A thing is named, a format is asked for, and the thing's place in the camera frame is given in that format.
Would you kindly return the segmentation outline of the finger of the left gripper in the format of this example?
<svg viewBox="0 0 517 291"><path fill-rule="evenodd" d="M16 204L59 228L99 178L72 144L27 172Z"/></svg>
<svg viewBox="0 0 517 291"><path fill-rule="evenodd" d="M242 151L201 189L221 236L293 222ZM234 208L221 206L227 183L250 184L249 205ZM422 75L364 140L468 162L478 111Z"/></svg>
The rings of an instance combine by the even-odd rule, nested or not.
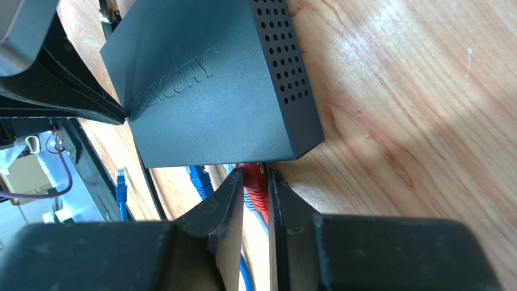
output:
<svg viewBox="0 0 517 291"><path fill-rule="evenodd" d="M54 15L35 62L1 77L1 118L85 118L122 125L127 115L98 83Z"/></svg>

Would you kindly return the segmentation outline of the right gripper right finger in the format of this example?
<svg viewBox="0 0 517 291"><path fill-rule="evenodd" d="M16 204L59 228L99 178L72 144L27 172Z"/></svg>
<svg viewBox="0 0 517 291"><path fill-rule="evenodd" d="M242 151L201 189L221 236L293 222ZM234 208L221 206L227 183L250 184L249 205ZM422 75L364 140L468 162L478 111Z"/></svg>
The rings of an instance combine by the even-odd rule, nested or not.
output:
<svg viewBox="0 0 517 291"><path fill-rule="evenodd" d="M501 290L473 232L449 219L318 212L269 174L272 290Z"/></svg>

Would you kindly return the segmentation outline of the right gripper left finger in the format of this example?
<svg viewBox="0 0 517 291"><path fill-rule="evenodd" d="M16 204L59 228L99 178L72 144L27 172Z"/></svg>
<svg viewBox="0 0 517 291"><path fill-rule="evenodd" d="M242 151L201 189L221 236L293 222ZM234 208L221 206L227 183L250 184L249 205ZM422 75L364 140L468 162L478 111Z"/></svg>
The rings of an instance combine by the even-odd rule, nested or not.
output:
<svg viewBox="0 0 517 291"><path fill-rule="evenodd" d="M173 221L32 224L1 253L2 290L237 290L243 173Z"/></svg>

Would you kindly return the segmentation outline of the black network switch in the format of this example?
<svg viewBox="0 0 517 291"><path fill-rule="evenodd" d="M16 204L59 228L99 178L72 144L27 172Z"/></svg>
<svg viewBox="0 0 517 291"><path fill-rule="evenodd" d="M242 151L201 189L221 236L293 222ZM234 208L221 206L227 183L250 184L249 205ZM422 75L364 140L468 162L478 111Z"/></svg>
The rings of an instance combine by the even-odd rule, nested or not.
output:
<svg viewBox="0 0 517 291"><path fill-rule="evenodd" d="M286 1L136 1L101 56L147 168L291 161L324 140Z"/></svg>

